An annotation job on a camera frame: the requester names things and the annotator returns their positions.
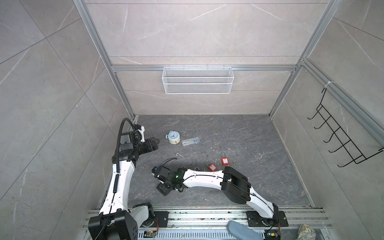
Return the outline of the red padlock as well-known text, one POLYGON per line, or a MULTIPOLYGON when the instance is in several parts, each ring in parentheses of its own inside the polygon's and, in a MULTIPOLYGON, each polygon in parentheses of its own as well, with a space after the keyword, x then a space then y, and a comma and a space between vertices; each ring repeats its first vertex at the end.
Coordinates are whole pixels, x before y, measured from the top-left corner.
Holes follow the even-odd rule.
POLYGON ((205 161, 205 164, 206 166, 208 167, 208 169, 211 171, 211 172, 216 172, 218 170, 218 168, 212 164, 211 162, 209 161, 205 161))
POLYGON ((222 153, 221 161, 222 161, 223 166, 229 166, 230 165, 230 161, 229 161, 229 159, 225 153, 222 153))

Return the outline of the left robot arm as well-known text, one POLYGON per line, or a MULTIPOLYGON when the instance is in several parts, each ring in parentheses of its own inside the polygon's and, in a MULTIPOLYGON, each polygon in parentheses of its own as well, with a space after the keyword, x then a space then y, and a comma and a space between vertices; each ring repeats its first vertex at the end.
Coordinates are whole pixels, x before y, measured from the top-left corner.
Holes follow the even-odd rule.
POLYGON ((124 118, 112 156, 113 175, 100 213, 91 217, 88 230, 93 240, 136 240, 139 227, 157 222, 151 203, 128 207, 130 183, 140 155, 155 151, 159 139, 144 137, 145 128, 124 118))

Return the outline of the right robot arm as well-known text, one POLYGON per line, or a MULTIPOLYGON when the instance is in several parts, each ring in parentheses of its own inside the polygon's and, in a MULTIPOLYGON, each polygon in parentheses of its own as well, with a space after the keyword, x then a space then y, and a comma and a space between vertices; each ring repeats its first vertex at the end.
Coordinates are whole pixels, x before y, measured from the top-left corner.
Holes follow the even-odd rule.
POLYGON ((167 196, 171 191, 183 192, 186 188, 202 187, 220 190, 233 203, 248 205, 258 213, 266 226, 278 223, 279 208, 259 195, 248 178, 232 167, 221 171, 201 172, 185 167, 173 171, 165 164, 174 158, 164 161, 152 169, 152 174, 160 183, 157 190, 167 196))

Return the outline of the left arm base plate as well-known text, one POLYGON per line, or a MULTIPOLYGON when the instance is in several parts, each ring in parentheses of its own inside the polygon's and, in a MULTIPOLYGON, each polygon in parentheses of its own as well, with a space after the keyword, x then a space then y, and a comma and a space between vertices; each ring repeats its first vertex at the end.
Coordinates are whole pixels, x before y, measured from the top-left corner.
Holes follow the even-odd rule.
POLYGON ((155 211, 150 213, 149 219, 144 221, 141 225, 142 228, 166 228, 169 221, 168 211, 155 211))

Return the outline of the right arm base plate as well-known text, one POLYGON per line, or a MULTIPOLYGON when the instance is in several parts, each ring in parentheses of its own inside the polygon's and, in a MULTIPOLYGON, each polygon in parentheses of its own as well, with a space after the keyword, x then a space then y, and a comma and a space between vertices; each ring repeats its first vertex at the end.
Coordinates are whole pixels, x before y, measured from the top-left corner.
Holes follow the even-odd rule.
POLYGON ((272 219, 262 218, 256 211, 247 211, 247 221, 249 227, 288 227, 288 220, 283 211, 278 211, 272 219))

